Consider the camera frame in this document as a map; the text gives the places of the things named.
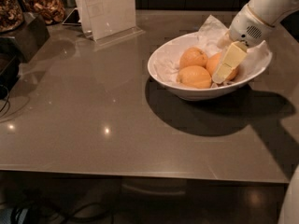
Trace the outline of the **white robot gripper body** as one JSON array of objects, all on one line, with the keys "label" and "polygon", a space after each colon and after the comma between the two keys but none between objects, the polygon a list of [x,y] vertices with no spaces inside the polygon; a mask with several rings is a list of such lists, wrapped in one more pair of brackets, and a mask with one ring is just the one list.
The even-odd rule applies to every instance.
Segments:
[{"label": "white robot gripper body", "polygon": [[247,47],[255,47],[273,30],[274,28],[261,21],[248,5],[244,5],[230,25],[229,36],[233,41],[243,42]]}]

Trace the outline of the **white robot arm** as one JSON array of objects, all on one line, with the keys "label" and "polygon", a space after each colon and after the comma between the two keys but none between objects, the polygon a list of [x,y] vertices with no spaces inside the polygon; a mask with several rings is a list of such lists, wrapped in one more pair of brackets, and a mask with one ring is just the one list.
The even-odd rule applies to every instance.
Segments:
[{"label": "white robot arm", "polygon": [[283,19],[298,10],[299,0],[249,0],[218,42],[222,55],[212,75],[213,82],[225,82],[245,60],[248,48],[265,41]]}]

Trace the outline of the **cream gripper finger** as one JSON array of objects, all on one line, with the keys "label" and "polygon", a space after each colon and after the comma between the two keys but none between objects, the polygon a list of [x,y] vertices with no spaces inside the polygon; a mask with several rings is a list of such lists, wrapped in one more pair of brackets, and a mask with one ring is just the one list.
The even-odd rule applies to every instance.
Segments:
[{"label": "cream gripper finger", "polygon": [[219,49],[224,49],[225,47],[229,46],[232,42],[233,42],[233,40],[231,39],[230,35],[228,33],[226,33],[218,41],[217,47]]},{"label": "cream gripper finger", "polygon": [[233,80],[238,72],[239,65],[247,57],[247,46],[235,41],[226,47],[223,51],[211,57],[215,64],[212,74],[212,80],[216,84],[222,84]]}]

